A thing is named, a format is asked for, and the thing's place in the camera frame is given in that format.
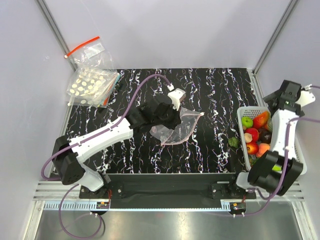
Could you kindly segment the green leaf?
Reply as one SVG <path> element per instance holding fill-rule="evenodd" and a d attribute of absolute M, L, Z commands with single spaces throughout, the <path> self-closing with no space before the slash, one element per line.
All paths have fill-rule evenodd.
<path fill-rule="evenodd" d="M 240 146 L 240 140 L 237 137 L 233 136 L 228 139 L 228 144 L 230 147 L 238 149 Z"/>

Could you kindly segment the pink zipper clear bag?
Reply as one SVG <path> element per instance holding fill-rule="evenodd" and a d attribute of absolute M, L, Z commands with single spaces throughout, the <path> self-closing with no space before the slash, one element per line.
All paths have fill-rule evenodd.
<path fill-rule="evenodd" d="M 157 125 L 153 126 L 149 133 L 159 140 L 162 146 L 179 145 L 189 139 L 196 128 L 197 122 L 204 115 L 204 112 L 197 112 L 182 107 L 179 115 L 181 123 L 175 129 L 169 129 L 164 125 Z"/>

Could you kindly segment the green apple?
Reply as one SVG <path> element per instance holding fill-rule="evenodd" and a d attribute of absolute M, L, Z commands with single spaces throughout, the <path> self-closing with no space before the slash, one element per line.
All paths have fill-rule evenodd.
<path fill-rule="evenodd" d="M 252 127 L 253 127 L 254 122 L 253 122 L 253 120 L 252 120 L 250 117 L 248 117 L 248 116 L 243 116 L 243 117 L 241 118 L 241 124 L 242 124 L 242 127 L 243 127 L 243 128 L 248 129 L 248 128 L 252 128 Z"/>

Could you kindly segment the white plastic basket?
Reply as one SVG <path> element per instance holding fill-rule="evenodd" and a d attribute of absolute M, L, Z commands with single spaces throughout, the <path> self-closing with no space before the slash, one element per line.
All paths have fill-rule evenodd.
<path fill-rule="evenodd" d="M 259 114 L 268 111 L 267 107 L 263 106 L 242 106 L 239 107 L 237 110 L 237 118 L 238 118 L 238 127 L 239 127 L 239 134 L 242 144 L 242 150 L 244 155 L 244 162 L 245 167 L 247 171 L 251 170 L 250 160 L 249 160 L 249 154 L 247 153 L 246 148 L 246 142 L 245 142 L 245 136 L 244 136 L 244 130 L 241 123 L 242 117 L 250 117 L 254 118 L 258 116 Z M 286 131 L 286 124 L 289 121 L 288 117 L 285 117 L 283 113 L 276 113 L 276 116 L 273 117 L 272 120 L 272 126 L 273 127 L 280 127 L 281 129 L 284 129 Z M 295 160 L 298 163 L 301 163 L 303 166 L 301 175 L 304 175 L 307 172 L 307 165 L 306 161 L 303 157 L 300 144 L 298 142 L 298 138 L 296 137 L 296 123 L 293 123 L 290 127 L 289 131 L 289 152 L 288 152 L 288 158 L 292 159 L 295 158 Z M 278 136 L 281 133 L 281 130 L 276 130 L 275 128 L 272 131 L 272 140 L 271 140 L 271 150 L 277 151 L 280 156 L 284 156 L 284 150 L 285 150 L 285 136 L 286 133 L 283 134 L 283 136 Z"/>

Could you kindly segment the green watermelon toy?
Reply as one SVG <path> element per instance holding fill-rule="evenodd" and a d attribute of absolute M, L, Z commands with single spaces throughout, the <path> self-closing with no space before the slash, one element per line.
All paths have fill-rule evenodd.
<path fill-rule="evenodd" d="M 282 171 L 282 167 L 278 164 L 275 164 L 273 167 L 272 167 L 272 170 L 275 171 L 275 172 L 281 172 Z"/>

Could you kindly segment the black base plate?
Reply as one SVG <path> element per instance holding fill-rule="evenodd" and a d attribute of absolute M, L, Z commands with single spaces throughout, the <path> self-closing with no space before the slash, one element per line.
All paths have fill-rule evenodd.
<path fill-rule="evenodd" d="M 80 188 L 79 197 L 110 200 L 113 210 L 212 210 L 222 200 L 254 200 L 236 185 L 236 173 L 108 174 L 110 182 L 95 192 Z"/>

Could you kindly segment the red zipper clear bag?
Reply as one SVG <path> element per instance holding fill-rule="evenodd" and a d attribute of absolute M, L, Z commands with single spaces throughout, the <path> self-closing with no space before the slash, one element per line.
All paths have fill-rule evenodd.
<path fill-rule="evenodd" d="M 78 67 L 86 66 L 103 70 L 113 70 L 114 61 L 99 36 L 96 36 L 64 55 Z"/>

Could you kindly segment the red orange mango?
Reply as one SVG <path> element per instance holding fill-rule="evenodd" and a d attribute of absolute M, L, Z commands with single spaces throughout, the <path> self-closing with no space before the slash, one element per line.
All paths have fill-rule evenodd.
<path fill-rule="evenodd" d="M 270 113 L 268 111 L 264 111 L 261 114 L 259 114 L 258 116 L 256 116 L 253 119 L 253 128 L 255 129 L 260 129 L 262 128 L 264 125 L 267 124 L 268 120 L 270 118 Z"/>

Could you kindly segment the dark purple fruit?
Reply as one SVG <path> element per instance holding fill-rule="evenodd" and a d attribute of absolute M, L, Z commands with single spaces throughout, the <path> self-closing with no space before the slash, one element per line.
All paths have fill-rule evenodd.
<path fill-rule="evenodd" d="M 258 133 L 259 133 L 258 140 L 261 143 L 265 143 L 265 144 L 270 144 L 271 143 L 272 133 L 269 130 L 267 130 L 265 128 L 259 128 L 258 129 Z"/>

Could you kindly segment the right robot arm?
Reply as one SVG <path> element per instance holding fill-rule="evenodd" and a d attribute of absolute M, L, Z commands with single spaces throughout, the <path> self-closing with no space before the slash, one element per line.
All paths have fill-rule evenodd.
<path fill-rule="evenodd" d="M 295 152 L 296 125 L 307 120 L 302 107 L 316 98 L 310 91 L 314 85 L 284 80 L 280 88 L 263 98 L 271 114 L 272 135 L 270 149 L 262 154 L 248 172 L 237 175 L 236 181 L 227 185 L 228 195 L 239 198 L 246 191 L 260 191 L 283 196 L 301 175 L 304 165 L 297 161 Z"/>

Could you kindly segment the red apple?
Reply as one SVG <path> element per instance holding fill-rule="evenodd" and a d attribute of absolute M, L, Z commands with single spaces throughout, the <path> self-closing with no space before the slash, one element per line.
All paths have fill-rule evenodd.
<path fill-rule="evenodd" d="M 259 131 L 255 128 L 247 128 L 244 131 L 244 140 L 246 143 L 257 142 L 259 140 Z"/>
<path fill-rule="evenodd" d="M 252 141 L 246 143 L 246 150 L 248 155 L 255 155 L 259 151 L 259 146 L 256 142 Z"/>

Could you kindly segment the dotted clear bag stack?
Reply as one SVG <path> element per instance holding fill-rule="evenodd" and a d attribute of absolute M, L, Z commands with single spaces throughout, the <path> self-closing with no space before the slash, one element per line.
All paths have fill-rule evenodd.
<path fill-rule="evenodd" d="M 79 67 L 70 77 L 66 93 L 82 105 L 105 107 L 119 79 L 116 70 Z"/>

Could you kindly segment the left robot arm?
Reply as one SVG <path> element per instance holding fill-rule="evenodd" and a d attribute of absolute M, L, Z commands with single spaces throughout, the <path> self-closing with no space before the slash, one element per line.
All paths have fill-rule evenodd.
<path fill-rule="evenodd" d="M 152 127 L 163 125 L 175 129 L 181 123 L 180 110 L 179 99 L 154 97 L 138 107 L 129 105 L 115 121 L 86 135 L 70 140 L 64 136 L 58 138 L 54 146 L 53 164 L 61 183 L 65 186 L 84 186 L 95 197 L 103 198 L 108 193 L 106 180 L 86 166 L 85 161 L 103 149 L 132 138 L 136 133 L 148 132 Z"/>

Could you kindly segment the peach fruit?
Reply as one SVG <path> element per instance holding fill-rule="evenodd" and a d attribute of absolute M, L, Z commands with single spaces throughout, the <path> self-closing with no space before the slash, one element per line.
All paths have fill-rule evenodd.
<path fill-rule="evenodd" d="M 270 149 L 270 145 L 267 143 L 260 143 L 258 145 L 258 152 L 256 153 L 256 157 L 260 158 L 265 152 Z"/>

